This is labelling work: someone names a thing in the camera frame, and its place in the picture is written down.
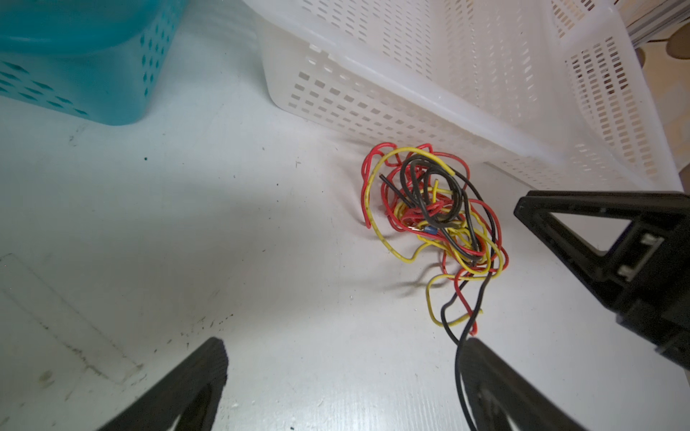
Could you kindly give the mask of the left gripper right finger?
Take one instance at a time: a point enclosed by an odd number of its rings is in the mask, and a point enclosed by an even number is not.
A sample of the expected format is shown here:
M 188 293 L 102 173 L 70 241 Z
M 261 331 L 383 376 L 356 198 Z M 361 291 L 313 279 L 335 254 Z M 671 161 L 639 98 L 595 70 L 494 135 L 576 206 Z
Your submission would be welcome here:
M 479 339 L 457 349 L 457 390 L 472 430 L 582 430 Z

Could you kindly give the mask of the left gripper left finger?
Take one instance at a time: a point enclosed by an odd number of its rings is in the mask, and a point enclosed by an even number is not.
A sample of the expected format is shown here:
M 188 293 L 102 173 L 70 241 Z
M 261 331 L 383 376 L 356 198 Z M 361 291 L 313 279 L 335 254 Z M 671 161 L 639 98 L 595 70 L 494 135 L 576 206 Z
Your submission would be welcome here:
M 210 430 L 226 385 L 224 342 L 206 340 L 102 430 Z

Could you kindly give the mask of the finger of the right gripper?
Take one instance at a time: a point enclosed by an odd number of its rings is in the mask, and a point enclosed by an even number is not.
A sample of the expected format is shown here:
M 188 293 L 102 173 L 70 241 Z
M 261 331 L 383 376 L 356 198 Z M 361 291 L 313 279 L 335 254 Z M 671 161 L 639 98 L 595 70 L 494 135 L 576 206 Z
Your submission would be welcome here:
M 600 251 L 557 214 L 629 225 Z M 514 215 L 580 280 L 619 325 L 689 366 L 689 197 L 681 192 L 532 190 Z

